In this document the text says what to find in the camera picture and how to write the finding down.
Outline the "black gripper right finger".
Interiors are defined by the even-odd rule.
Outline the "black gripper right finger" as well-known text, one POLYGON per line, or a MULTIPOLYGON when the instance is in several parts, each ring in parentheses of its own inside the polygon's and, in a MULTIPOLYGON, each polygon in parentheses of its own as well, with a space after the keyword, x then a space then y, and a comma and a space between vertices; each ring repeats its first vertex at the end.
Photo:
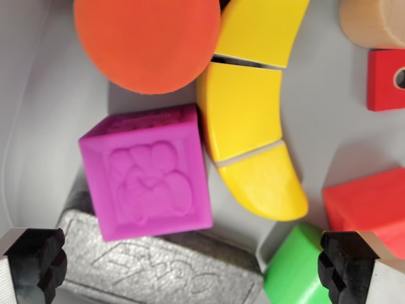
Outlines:
POLYGON ((318 275, 332 303, 404 303, 404 260, 373 232, 325 231, 318 275))

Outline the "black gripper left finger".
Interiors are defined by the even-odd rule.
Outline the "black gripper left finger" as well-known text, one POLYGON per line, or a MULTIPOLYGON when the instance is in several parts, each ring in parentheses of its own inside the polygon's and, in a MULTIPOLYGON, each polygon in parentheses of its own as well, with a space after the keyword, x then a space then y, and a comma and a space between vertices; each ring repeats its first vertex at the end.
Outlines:
POLYGON ((12 228, 1 238, 1 303, 52 303, 65 280, 62 229, 12 228))

